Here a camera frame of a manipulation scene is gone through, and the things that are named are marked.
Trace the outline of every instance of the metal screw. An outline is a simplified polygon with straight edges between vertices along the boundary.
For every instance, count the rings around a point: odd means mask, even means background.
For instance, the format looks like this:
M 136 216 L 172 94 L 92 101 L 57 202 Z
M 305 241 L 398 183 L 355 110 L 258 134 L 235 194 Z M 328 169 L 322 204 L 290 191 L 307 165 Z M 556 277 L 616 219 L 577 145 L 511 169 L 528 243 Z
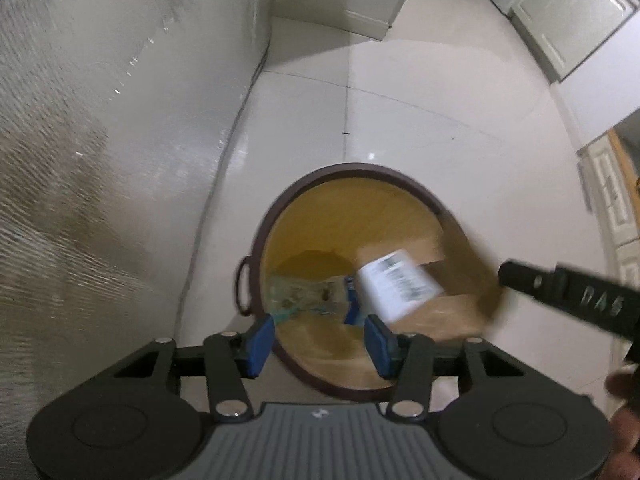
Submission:
M 247 409 L 248 406 L 242 400 L 237 399 L 223 400 L 216 404 L 216 411 L 223 416 L 240 416 Z
M 391 407 L 391 411 L 404 418 L 412 418 L 421 415 L 424 411 L 424 406 L 414 400 L 401 400 Z

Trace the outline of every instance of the tile floor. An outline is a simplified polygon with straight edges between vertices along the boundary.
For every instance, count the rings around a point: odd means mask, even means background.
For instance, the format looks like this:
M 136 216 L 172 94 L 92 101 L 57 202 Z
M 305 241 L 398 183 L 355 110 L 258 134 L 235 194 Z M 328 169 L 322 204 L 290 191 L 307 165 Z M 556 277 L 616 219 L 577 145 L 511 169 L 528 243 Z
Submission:
M 548 83 L 489 0 L 407 0 L 381 42 L 275 19 L 229 159 L 186 304 L 184 344 L 246 325 L 235 315 L 232 277 L 262 216 L 300 176 L 343 161 L 418 180 L 496 266 L 518 258 L 606 271 Z M 489 337 L 606 405 L 606 334 L 511 294 Z M 276 359 L 247 386 L 253 402 L 330 400 Z M 453 389 L 444 384 L 433 404 Z

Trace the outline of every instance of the baseboard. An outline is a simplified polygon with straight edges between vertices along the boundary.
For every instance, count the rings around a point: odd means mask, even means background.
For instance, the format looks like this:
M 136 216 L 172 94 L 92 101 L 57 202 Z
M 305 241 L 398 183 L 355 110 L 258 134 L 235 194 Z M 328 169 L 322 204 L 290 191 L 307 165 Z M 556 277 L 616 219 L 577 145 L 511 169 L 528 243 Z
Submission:
M 578 123 L 578 119 L 575 118 L 574 113 L 571 108 L 567 105 L 566 101 L 562 97 L 562 92 L 560 91 L 560 83 L 555 82 L 551 83 L 549 87 L 549 91 L 551 93 L 551 97 L 556 103 L 556 108 L 558 108 L 558 113 L 562 118 L 562 122 L 564 123 L 564 127 L 566 128 L 567 133 L 569 134 L 569 140 L 571 141 L 571 145 L 576 152 L 583 149 L 585 146 L 584 136 L 580 131 L 580 124 Z
M 276 2 L 274 15 L 279 18 L 289 18 L 300 22 L 311 22 L 326 25 L 327 27 L 340 28 L 374 40 L 382 40 L 389 30 L 387 22 L 363 16 L 352 10 L 316 7 L 306 2 L 304 4 L 300 2 Z

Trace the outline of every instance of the cabinet drawer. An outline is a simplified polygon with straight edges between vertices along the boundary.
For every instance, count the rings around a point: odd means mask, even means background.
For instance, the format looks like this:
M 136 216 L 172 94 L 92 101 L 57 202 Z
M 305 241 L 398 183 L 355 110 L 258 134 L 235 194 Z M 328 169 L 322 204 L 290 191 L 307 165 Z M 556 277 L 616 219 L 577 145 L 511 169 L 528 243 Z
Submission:
M 635 240 L 638 238 L 636 218 L 609 138 L 604 136 L 596 140 L 588 147 L 588 153 L 593 161 L 598 190 L 604 199 L 613 243 L 621 246 Z
M 618 247 L 616 263 L 620 283 L 640 290 L 640 242 L 636 240 Z

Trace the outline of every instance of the brown bin rim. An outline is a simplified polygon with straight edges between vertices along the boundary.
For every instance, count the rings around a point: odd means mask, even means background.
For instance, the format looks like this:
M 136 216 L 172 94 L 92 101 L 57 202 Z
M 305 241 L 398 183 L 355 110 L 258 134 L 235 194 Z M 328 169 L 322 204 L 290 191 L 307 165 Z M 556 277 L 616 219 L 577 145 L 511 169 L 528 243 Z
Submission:
M 455 222 L 455 219 L 449 211 L 434 195 L 425 189 L 424 186 L 414 179 L 399 173 L 399 171 L 390 170 L 385 166 L 362 162 L 346 162 L 327 166 L 309 173 L 284 190 L 273 204 L 271 204 L 267 214 L 262 219 L 260 227 L 258 227 L 256 231 L 248 263 L 251 312 L 258 319 L 265 316 L 262 295 L 260 293 L 260 265 L 262 263 L 264 247 L 271 233 L 271 229 L 273 229 L 282 212 L 297 197 L 320 184 L 343 178 L 371 178 L 392 184 L 420 200 L 420 202 L 436 215 L 441 225 L 442 219 L 445 217 L 448 221 Z M 300 381 L 331 397 L 337 397 L 342 400 L 353 400 L 355 402 L 383 402 L 389 400 L 393 390 L 393 386 L 379 388 L 377 390 L 353 390 L 331 384 L 306 371 L 287 353 L 277 339 L 273 346 L 273 352 Z

